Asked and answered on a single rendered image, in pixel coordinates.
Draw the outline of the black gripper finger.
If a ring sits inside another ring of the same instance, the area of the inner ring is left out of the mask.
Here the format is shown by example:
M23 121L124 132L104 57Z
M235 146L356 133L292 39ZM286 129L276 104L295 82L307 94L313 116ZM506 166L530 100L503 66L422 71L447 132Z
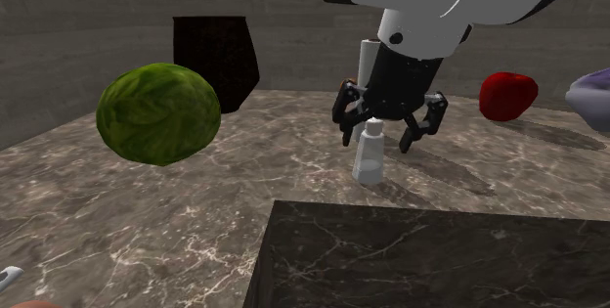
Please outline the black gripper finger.
M399 149L402 154L405 154L412 143L419 141L424 134L435 135L438 132L449 104L440 91L425 94L424 102L427 106L427 112L422 121L416 121L411 112L407 113L404 118L407 128L399 142Z
M331 117L343 133L342 145L348 147L354 127L373 117L377 107L377 97L366 87L359 86L351 79L344 79L332 107Z

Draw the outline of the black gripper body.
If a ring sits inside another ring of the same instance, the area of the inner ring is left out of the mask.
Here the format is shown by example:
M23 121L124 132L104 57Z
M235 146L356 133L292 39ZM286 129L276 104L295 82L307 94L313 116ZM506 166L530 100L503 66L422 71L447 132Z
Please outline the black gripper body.
M442 62L443 58L404 56L380 43L364 93L365 107L378 119L403 119L423 106Z

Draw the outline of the dark marble robot stand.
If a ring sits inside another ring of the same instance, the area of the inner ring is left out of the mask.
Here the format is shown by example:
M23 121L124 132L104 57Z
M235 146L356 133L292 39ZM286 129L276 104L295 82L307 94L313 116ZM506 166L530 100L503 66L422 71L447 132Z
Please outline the dark marble robot stand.
M610 222L278 200L242 308L610 308Z

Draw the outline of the black vase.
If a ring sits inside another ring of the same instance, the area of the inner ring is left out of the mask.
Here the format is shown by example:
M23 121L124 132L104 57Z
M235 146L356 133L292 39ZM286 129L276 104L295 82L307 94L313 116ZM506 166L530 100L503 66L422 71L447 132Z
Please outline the black vase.
M175 17L173 61L212 86L223 114L238 111L260 80L244 16Z

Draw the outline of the red bell pepper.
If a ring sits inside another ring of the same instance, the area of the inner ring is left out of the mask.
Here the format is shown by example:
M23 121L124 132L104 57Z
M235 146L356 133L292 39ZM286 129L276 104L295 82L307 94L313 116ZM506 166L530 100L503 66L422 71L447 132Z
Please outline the red bell pepper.
M481 85L479 110L489 120L514 120L530 107L538 93L539 86L533 78L513 72L496 72Z

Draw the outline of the small white bottle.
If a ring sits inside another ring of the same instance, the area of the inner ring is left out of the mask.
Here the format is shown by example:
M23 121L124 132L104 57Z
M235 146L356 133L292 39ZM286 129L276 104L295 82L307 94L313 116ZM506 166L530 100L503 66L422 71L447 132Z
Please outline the small white bottle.
M361 133L352 176L360 184L375 185L383 179L383 121L370 118Z

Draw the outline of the lavender bowl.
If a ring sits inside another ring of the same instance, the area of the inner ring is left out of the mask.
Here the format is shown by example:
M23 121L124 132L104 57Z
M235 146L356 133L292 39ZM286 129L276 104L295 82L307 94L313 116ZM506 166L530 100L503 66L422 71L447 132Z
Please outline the lavender bowl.
M610 67L574 81L565 101L591 129L610 132Z

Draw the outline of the tall white cylinder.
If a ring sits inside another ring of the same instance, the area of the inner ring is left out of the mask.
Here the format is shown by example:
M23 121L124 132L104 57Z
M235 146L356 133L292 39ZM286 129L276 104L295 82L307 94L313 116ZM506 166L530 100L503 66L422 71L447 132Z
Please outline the tall white cylinder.
M361 41L359 70L357 84L366 87L375 63L380 41L378 39L364 39Z

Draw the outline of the green lettuce head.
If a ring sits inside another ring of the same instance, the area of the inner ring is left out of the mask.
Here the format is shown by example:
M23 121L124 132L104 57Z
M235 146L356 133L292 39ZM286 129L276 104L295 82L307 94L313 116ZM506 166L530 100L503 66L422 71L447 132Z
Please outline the green lettuce head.
M168 63L122 73L96 108L98 132L111 150L156 166L206 148L220 125L220 102L212 86L195 71Z

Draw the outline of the reddish brown round object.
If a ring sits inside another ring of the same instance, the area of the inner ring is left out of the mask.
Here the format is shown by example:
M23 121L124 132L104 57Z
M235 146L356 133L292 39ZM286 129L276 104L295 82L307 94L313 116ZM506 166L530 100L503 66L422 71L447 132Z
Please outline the reddish brown round object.
M10 308L63 308L60 305L44 300L28 300L11 306Z

